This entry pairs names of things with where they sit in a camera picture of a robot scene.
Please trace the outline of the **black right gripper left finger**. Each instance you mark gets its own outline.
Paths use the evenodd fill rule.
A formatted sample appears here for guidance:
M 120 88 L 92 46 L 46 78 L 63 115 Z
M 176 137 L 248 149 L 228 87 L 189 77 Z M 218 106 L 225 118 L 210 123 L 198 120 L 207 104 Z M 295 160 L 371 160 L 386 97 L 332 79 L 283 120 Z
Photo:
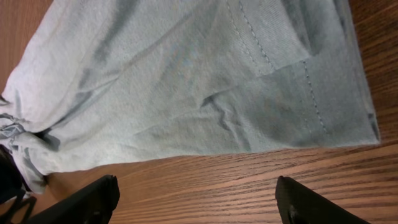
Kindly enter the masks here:
M 27 224 L 108 224 L 119 198 L 117 177 L 105 175 L 28 219 Z

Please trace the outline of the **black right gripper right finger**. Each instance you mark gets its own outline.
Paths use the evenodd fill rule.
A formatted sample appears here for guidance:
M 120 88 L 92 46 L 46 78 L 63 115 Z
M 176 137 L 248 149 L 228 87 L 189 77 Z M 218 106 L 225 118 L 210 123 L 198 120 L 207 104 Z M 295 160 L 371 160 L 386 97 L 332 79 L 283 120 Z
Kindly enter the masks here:
M 370 224 L 290 177 L 277 179 L 275 199 L 283 224 Z

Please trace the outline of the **light blue t-shirt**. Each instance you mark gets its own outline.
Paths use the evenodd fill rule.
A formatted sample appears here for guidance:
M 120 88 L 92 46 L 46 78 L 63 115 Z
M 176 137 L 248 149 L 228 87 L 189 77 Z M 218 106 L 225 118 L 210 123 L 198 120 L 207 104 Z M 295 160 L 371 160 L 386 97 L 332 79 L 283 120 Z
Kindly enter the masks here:
M 347 1 L 54 1 L 1 95 L 35 193 L 54 172 L 379 141 Z

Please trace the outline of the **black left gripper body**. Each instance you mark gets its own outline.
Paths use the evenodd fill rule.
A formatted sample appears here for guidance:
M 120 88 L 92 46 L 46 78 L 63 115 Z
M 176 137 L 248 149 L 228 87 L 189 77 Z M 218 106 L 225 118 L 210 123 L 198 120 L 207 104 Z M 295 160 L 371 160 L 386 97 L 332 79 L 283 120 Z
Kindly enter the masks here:
M 1 146 L 1 224 L 27 223 L 36 198 L 30 196 L 11 156 Z

